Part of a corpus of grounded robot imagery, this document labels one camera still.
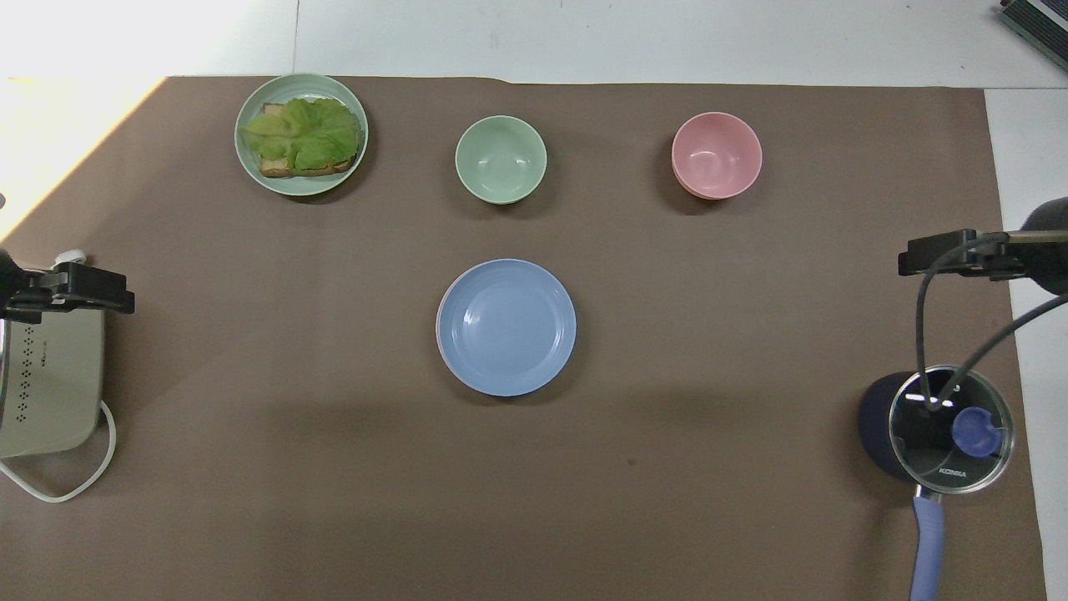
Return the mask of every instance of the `lettuce leaf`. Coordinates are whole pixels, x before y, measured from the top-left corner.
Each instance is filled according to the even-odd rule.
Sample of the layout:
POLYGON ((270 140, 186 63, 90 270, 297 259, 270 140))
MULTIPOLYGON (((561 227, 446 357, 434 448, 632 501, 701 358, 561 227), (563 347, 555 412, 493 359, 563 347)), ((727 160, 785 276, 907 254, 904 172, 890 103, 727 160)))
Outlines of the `lettuce leaf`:
POLYGON ((268 160, 285 157, 297 171, 348 160, 360 132, 352 113, 333 98, 294 98, 282 114, 260 114, 239 130, 252 152, 268 160))

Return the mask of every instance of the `green bowl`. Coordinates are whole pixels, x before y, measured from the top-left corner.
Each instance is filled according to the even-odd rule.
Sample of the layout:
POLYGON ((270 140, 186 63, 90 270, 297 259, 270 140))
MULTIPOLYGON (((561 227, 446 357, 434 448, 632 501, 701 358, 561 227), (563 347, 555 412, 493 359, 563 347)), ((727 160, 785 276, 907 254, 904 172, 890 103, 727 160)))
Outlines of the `green bowl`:
POLYGON ((456 144, 460 181, 493 204, 509 204, 534 191, 545 176, 547 159, 537 130, 504 114, 476 121, 456 144))

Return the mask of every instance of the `pan handle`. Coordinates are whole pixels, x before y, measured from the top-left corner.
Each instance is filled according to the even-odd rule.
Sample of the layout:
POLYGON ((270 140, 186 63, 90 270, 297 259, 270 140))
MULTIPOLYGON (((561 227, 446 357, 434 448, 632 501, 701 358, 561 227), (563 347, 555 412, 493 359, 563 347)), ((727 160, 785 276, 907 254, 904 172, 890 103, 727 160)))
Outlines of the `pan handle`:
POLYGON ((942 495, 916 487, 912 509, 916 515, 920 543, 916 548, 916 566, 912 572, 912 594, 909 601, 934 601, 942 570, 942 544, 945 541, 942 495))

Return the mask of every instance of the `power cord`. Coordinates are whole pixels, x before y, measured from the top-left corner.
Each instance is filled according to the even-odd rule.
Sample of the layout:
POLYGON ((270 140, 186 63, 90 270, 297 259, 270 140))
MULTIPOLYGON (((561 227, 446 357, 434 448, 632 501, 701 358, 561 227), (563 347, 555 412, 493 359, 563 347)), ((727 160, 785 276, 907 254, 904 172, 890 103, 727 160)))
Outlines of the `power cord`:
POLYGON ((90 476, 88 480, 82 483, 75 490, 62 496, 50 496, 30 486, 29 483, 23 480, 20 476, 12 472, 10 468, 4 465, 2 461, 0 461, 0 472, 3 472, 9 478, 12 479, 13 483, 18 485, 23 491, 32 494, 33 496, 40 499, 45 503, 63 503, 78 496, 85 489, 93 486, 93 483, 95 483, 100 477, 100 475, 104 474, 104 471, 108 469, 108 464, 111 463, 111 457, 115 455, 115 439, 116 439, 115 418, 111 416, 111 410, 108 409, 108 405, 105 404, 103 399, 100 400, 100 411, 104 412, 104 417, 108 421, 108 453, 104 456, 104 461, 100 463, 100 466, 96 469, 96 472, 94 472, 93 475, 90 476))
POLYGON ((945 383, 945 386, 942 388, 942 391, 939 392, 938 397, 936 398, 943 401, 948 399, 949 396, 953 395, 953 390, 968 377, 968 373, 970 373, 973 367, 978 365, 978 363, 983 361, 983 358, 987 357, 987 353, 992 351, 994 347, 1001 345, 1014 332, 1034 321, 1036 318, 1043 316, 1065 304, 1068 304, 1068 294, 1062 294, 1061 296, 1047 300, 1046 303, 1042 303, 1041 305, 1012 320, 1012 323, 998 331, 998 334, 991 336, 990 341, 987 341, 977 351, 972 353, 971 358, 968 358, 964 365, 954 371, 953 377, 949 378, 949 381, 945 383))
POLYGON ((1008 241, 1008 238, 1009 236, 1005 232, 994 232, 977 236, 975 239, 965 241, 944 252, 924 272, 924 281, 920 283, 920 291, 916 294, 916 374, 920 375, 920 392, 923 394, 924 401, 929 409, 941 407, 941 402, 936 402, 931 399, 930 381, 927 380, 927 360, 924 357, 924 302, 927 298, 927 287, 930 286, 931 280, 934 279, 939 270, 952 263, 954 258, 960 256, 961 253, 970 252, 987 243, 1005 242, 1008 241))

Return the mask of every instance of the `open-faced sandwich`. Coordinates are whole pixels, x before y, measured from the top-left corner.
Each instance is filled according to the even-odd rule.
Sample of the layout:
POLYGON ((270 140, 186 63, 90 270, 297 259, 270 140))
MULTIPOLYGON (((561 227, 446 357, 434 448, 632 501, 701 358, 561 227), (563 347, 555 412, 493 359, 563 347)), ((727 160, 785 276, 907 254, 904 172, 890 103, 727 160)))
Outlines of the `open-faced sandwich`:
POLYGON ((356 116, 333 98, 265 102, 263 114, 239 129, 268 177, 342 173, 360 147, 356 116))

